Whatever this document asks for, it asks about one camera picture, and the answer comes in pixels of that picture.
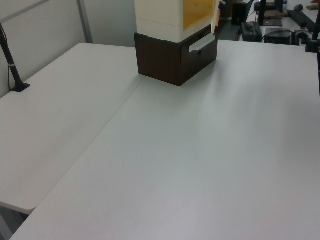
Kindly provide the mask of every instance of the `black stand base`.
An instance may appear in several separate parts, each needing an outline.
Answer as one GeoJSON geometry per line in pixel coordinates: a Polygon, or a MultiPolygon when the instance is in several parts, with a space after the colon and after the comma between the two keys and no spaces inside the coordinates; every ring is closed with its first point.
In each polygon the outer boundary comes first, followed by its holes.
{"type": "Polygon", "coordinates": [[[30,84],[23,83],[22,86],[14,87],[11,89],[11,91],[21,93],[23,90],[27,89],[28,87],[30,87],[30,84]]]}
{"type": "Polygon", "coordinates": [[[282,21],[279,18],[271,18],[271,19],[264,19],[263,23],[261,24],[258,20],[260,26],[264,27],[282,27],[282,21]]]}
{"type": "Polygon", "coordinates": [[[312,41],[310,38],[308,38],[307,44],[305,46],[305,51],[307,53],[318,53],[318,41],[312,41]]]}

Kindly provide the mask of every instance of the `white table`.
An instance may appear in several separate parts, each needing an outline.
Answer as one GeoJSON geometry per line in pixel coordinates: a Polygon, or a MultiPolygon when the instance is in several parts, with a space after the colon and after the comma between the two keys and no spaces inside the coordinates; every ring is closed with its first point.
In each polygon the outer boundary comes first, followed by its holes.
{"type": "Polygon", "coordinates": [[[318,239],[319,123],[316,54],[219,41],[146,78],[12,240],[318,239]]]}
{"type": "Polygon", "coordinates": [[[79,44],[0,99],[0,206],[30,214],[144,78],[135,49],[79,44]]]}
{"type": "MultiPolygon", "coordinates": [[[[254,12],[254,3],[257,3],[258,0],[255,0],[251,6],[250,12],[249,14],[254,12]]],[[[306,8],[306,6],[310,6],[310,5],[316,5],[316,3],[310,3],[311,0],[288,0],[287,4],[283,5],[283,10],[287,11],[287,10],[293,10],[294,7],[298,4],[302,4],[303,5],[303,10],[302,12],[308,16],[312,21],[316,22],[317,20],[317,15],[318,15],[318,11],[319,10],[308,10],[306,8]]],[[[255,22],[256,20],[256,13],[254,12],[252,15],[250,15],[247,19],[247,22],[255,22]]],[[[283,17],[281,19],[282,21],[282,26],[261,26],[261,31],[262,31],[262,35],[265,35],[266,32],[266,28],[277,28],[277,29],[289,29],[290,31],[299,31],[301,30],[300,26],[291,18],[291,17],[283,17]]]]}

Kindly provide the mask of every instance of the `white wall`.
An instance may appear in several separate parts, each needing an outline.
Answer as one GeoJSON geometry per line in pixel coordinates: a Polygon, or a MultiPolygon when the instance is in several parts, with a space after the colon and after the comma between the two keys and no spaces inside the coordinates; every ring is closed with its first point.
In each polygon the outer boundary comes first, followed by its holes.
{"type": "Polygon", "coordinates": [[[85,0],[84,3],[94,44],[135,46],[134,0],[85,0]]]}
{"type": "MultiPolygon", "coordinates": [[[[78,43],[86,42],[77,0],[50,0],[2,26],[22,81],[78,43]]],[[[0,98],[9,92],[7,71],[8,64],[1,49],[0,98]]]]}

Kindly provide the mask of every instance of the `black monitor arm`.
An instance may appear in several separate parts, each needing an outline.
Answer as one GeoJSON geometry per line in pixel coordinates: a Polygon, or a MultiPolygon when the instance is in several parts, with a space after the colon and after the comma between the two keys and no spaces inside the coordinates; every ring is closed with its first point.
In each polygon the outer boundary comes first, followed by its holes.
{"type": "Polygon", "coordinates": [[[318,11],[318,16],[316,17],[315,27],[313,30],[312,38],[308,40],[305,51],[308,53],[318,53],[318,35],[320,31],[320,10],[318,11]]]}
{"type": "Polygon", "coordinates": [[[30,87],[30,84],[24,83],[21,81],[21,78],[19,76],[15,61],[11,55],[10,49],[8,47],[8,41],[5,35],[5,32],[3,30],[3,27],[0,23],[0,44],[3,50],[3,53],[5,55],[6,61],[8,62],[8,67],[10,68],[14,81],[15,81],[15,87],[11,89],[11,91],[15,92],[22,92],[26,88],[30,87]]]}

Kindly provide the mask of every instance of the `yellow panel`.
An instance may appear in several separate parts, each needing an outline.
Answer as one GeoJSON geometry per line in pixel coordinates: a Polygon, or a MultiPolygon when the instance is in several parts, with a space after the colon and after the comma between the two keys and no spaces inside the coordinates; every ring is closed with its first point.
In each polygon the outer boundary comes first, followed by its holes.
{"type": "Polygon", "coordinates": [[[197,22],[212,18],[216,11],[218,0],[183,0],[183,27],[184,29],[197,22]]]}

